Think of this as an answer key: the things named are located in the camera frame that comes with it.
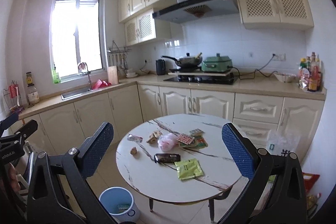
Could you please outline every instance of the blue trash can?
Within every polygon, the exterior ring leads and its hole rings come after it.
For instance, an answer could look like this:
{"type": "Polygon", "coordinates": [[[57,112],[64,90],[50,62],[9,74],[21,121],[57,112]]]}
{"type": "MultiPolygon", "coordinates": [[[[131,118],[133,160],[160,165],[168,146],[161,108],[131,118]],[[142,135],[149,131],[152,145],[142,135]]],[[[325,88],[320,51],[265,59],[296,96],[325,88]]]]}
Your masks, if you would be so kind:
{"type": "Polygon", "coordinates": [[[111,216],[120,222],[139,220],[140,211],[134,202],[131,192],[122,187],[111,187],[103,191],[99,196],[99,201],[111,216]],[[130,204],[130,208],[119,214],[118,205],[130,204]]]}

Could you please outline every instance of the metal screw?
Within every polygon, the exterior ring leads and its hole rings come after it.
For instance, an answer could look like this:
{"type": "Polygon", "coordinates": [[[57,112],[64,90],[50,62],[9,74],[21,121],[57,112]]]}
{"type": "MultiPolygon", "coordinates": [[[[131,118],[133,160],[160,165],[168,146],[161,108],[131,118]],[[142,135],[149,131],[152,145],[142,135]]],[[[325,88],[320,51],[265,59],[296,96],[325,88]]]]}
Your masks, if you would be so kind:
{"type": "Polygon", "coordinates": [[[44,156],[45,156],[45,152],[41,152],[41,153],[38,154],[39,159],[44,158],[44,156]]]}
{"type": "Polygon", "coordinates": [[[74,155],[74,154],[76,154],[76,153],[77,153],[77,148],[75,148],[75,147],[70,148],[69,151],[68,151],[68,153],[69,153],[70,155],[74,155]]]}
{"type": "Polygon", "coordinates": [[[297,158],[297,155],[295,154],[295,153],[289,153],[289,156],[293,159],[293,160],[295,160],[296,158],[297,158]]]}
{"type": "Polygon", "coordinates": [[[258,153],[260,154],[260,155],[266,155],[267,154],[267,150],[265,149],[265,148],[259,148],[258,149],[258,153]]]}

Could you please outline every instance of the beige countertop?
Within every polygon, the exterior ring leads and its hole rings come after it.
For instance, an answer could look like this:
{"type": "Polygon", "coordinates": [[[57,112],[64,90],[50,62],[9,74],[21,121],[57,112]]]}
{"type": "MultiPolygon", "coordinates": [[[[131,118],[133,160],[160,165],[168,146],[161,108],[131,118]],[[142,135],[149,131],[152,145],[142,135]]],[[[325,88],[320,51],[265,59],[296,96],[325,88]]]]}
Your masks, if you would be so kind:
{"type": "Polygon", "coordinates": [[[237,80],[233,85],[216,85],[216,84],[198,84],[198,83],[179,83],[168,82],[166,79],[172,78],[173,75],[145,75],[131,79],[121,79],[120,84],[95,90],[87,94],[62,100],[61,95],[53,96],[45,100],[41,100],[38,104],[31,108],[26,108],[20,115],[19,119],[23,119],[43,111],[53,109],[58,106],[73,103],[94,95],[102,94],[112,90],[117,90],[130,85],[157,85],[168,86],[172,88],[186,88],[195,90],[212,90],[221,92],[235,92],[256,95],[292,97],[302,99],[325,100],[327,90],[322,92],[305,92],[298,88],[297,83],[281,83],[276,78],[256,77],[253,80],[237,80]]]}

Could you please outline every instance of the tile backsplash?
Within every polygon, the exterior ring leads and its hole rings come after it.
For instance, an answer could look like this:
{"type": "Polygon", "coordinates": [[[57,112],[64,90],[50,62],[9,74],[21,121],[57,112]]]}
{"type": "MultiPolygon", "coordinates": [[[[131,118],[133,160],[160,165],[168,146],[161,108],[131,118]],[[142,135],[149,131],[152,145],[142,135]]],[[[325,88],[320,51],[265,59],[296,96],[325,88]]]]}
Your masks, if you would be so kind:
{"type": "MultiPolygon", "coordinates": [[[[162,55],[173,57],[203,53],[203,59],[216,53],[228,55],[233,65],[252,70],[260,68],[270,60],[272,53],[286,54],[285,61],[271,61],[265,72],[296,73],[300,58],[306,55],[305,32],[289,29],[247,30],[238,14],[199,19],[183,25],[171,23],[172,39],[149,43],[139,47],[142,62],[150,59],[146,69],[155,70],[155,60],[162,55]]],[[[167,68],[176,67],[166,59],[167,68]]]]}

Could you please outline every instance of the gas stove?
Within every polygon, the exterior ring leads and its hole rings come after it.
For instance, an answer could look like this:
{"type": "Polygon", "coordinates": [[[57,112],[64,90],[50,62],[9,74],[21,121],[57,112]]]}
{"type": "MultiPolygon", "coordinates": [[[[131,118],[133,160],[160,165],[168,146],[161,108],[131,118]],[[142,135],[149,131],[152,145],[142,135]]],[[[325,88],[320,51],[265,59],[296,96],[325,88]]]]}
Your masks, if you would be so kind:
{"type": "Polygon", "coordinates": [[[238,77],[233,73],[228,76],[206,76],[206,75],[178,75],[164,81],[170,82],[187,82],[187,83],[200,83],[200,84],[220,84],[220,85],[233,85],[238,77]]]}

